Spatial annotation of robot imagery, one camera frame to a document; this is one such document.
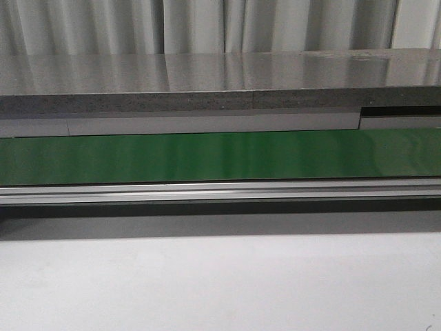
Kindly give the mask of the aluminium conveyor frame rail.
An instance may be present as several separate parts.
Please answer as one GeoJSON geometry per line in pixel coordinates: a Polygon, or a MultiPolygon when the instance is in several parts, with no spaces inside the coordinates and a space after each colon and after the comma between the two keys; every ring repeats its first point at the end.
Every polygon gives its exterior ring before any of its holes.
{"type": "Polygon", "coordinates": [[[439,178],[2,187],[1,205],[439,197],[439,178]]]}

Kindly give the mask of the green conveyor belt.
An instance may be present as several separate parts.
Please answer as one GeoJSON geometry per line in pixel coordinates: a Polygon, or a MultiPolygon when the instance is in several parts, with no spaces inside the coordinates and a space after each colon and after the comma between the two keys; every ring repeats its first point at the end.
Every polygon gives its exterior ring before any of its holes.
{"type": "Polygon", "coordinates": [[[3,186],[439,175],[437,128],[1,140],[3,186]]]}

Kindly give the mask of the white pleated curtain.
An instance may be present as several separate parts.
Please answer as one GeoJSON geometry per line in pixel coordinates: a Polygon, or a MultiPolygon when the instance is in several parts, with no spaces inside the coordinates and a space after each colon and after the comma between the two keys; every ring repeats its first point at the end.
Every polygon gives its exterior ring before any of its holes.
{"type": "Polygon", "coordinates": [[[439,47],[439,1],[1,2],[3,55],[439,47]]]}

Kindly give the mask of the grey stone counter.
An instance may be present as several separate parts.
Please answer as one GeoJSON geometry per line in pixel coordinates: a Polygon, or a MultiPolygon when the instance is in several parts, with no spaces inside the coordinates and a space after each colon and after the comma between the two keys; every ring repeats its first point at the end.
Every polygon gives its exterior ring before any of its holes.
{"type": "Polygon", "coordinates": [[[1,136],[440,125],[440,51],[1,58],[1,136]]]}

